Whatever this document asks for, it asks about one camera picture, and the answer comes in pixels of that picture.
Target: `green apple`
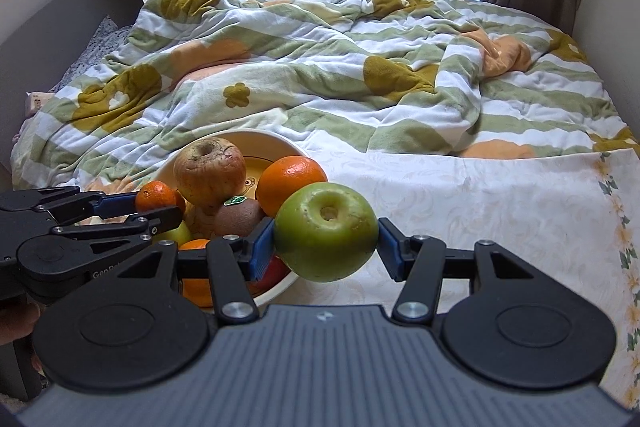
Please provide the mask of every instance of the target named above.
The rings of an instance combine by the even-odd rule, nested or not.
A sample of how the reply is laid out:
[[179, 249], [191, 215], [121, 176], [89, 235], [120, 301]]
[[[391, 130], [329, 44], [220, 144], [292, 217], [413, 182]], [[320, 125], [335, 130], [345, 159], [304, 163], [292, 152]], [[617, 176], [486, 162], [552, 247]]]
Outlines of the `green apple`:
[[278, 256], [303, 279], [330, 282], [360, 269], [378, 242], [378, 220], [355, 190], [312, 183], [281, 206], [274, 224]]
[[177, 229], [168, 230], [167, 232], [159, 233], [154, 236], [154, 243], [157, 243], [161, 239], [169, 239], [178, 243], [178, 247], [181, 247], [185, 243], [188, 243], [193, 237], [191, 237], [191, 230], [187, 227], [187, 224], [183, 221], [178, 225]]

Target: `brown kiwi fruit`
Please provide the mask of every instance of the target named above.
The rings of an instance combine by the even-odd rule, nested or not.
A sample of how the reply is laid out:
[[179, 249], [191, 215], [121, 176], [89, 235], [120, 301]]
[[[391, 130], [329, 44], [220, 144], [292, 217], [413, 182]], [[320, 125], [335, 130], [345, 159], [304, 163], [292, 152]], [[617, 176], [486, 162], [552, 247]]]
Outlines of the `brown kiwi fruit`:
[[241, 196], [236, 196], [236, 198], [232, 198], [220, 206], [211, 221], [212, 239], [231, 233], [246, 237], [265, 216], [265, 213], [260, 208], [260, 203], [250, 198], [244, 199], [241, 203], [228, 204], [230, 201], [239, 198]]

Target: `striped blanket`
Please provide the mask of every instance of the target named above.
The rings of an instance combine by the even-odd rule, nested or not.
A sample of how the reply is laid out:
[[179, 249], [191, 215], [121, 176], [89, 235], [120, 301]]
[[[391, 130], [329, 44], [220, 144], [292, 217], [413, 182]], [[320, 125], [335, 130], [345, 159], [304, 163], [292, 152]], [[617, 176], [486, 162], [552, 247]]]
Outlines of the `striped blanket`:
[[114, 192], [189, 142], [535, 158], [634, 148], [575, 41], [469, 0], [148, 0], [23, 130], [14, 185]]

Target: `gray headboard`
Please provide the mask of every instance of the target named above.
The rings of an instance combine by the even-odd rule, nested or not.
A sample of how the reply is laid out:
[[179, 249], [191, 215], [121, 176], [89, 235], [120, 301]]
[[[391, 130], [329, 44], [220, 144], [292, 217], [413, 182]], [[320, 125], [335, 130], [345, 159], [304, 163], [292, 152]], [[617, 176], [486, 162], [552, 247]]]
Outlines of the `gray headboard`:
[[0, 44], [0, 162], [7, 170], [25, 93], [55, 86], [107, 15], [126, 26], [141, 7], [142, 0], [53, 0]]

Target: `floral border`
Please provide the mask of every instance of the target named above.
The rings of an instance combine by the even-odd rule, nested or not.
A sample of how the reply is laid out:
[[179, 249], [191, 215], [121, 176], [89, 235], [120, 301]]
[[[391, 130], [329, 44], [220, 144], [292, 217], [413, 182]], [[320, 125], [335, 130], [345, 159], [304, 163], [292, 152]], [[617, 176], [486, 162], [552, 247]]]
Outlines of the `floral border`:
[[631, 220], [626, 216], [618, 192], [618, 185], [610, 173], [607, 159], [609, 152], [602, 152], [594, 163], [600, 180], [598, 185], [602, 193], [609, 199], [613, 211], [620, 220], [615, 236], [620, 255], [620, 268], [625, 271], [628, 282], [629, 305], [626, 309], [626, 351], [631, 356], [630, 369], [634, 375], [631, 384], [624, 394], [624, 402], [630, 409], [640, 410], [640, 261], [633, 242], [633, 232], [629, 227]]

